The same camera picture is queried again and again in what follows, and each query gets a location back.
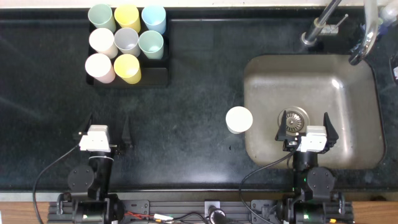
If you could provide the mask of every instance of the cup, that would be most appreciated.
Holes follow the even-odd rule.
[[[166,10],[162,6],[147,6],[142,10],[141,16],[149,30],[164,34],[166,31]]]
[[[101,83],[111,83],[115,78],[111,60],[105,54],[91,55],[85,67],[87,73]]]
[[[118,49],[124,54],[131,54],[136,57],[141,53],[138,40],[138,34],[132,28],[122,28],[114,34],[114,44]]]
[[[112,9],[107,4],[97,4],[88,11],[88,19],[97,28],[107,28],[116,31]]]
[[[141,30],[139,12],[135,5],[125,4],[116,8],[114,18],[122,28],[132,28],[137,33]]]
[[[160,33],[148,30],[139,37],[139,48],[149,59],[161,59],[164,51],[164,41]]]
[[[112,31],[106,28],[98,28],[90,34],[88,39],[90,46],[98,53],[105,54],[110,59],[118,54],[118,48],[114,43],[114,36]]]
[[[141,69],[138,59],[131,54],[124,54],[117,57],[114,61],[114,71],[126,83],[136,84],[141,80]]]
[[[228,111],[225,121],[231,133],[240,134],[251,127],[253,124],[253,115],[248,109],[242,106],[235,106]]]

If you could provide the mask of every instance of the white cup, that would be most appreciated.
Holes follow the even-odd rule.
[[[88,11],[88,19],[97,28],[107,28],[116,31],[112,9],[107,4],[97,4]]]
[[[166,10],[162,6],[147,6],[142,10],[141,16],[149,30],[164,34],[166,31]]]
[[[88,39],[90,46],[98,53],[105,54],[110,59],[118,54],[118,48],[114,44],[112,31],[106,28],[98,28],[90,34]]]
[[[131,54],[136,57],[141,53],[138,40],[138,34],[132,28],[122,28],[114,34],[114,43],[118,49],[124,54]]]
[[[93,54],[86,60],[86,71],[101,83],[111,83],[116,77],[111,60],[105,54]]]
[[[161,59],[164,51],[164,40],[160,33],[148,30],[139,37],[139,48],[149,59]]]
[[[248,109],[242,106],[235,106],[228,111],[225,116],[225,121],[231,133],[240,134],[251,127],[253,124],[253,116]]]

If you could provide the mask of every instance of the faucet handle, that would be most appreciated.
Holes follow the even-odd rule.
[[[345,19],[347,19],[347,17],[348,14],[345,14],[336,25],[325,25],[325,27],[321,30],[320,35],[337,35],[338,27],[344,22]]]

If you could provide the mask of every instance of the chrome faucet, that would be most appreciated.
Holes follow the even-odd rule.
[[[301,41],[305,45],[313,45],[317,41],[317,37],[326,26],[326,21],[330,15],[337,8],[341,0],[332,0],[326,9],[322,12],[319,18],[313,21],[308,32],[304,32],[301,36]],[[364,0],[364,10],[366,16],[366,30],[365,36],[354,50],[353,54],[349,58],[349,63],[357,65],[363,58],[365,58],[371,51],[372,46],[376,40],[378,25],[378,13],[377,13],[377,1],[376,0]]]

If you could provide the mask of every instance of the sink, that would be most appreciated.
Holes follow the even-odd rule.
[[[379,107],[372,69],[366,62],[348,63],[349,55],[264,55],[244,70],[244,105],[253,115],[246,131],[246,150],[259,166],[286,152],[275,141],[280,114],[287,110],[288,131],[305,132],[323,125],[323,114],[340,138],[320,166],[371,169],[384,155]],[[282,162],[274,168],[287,168]]]

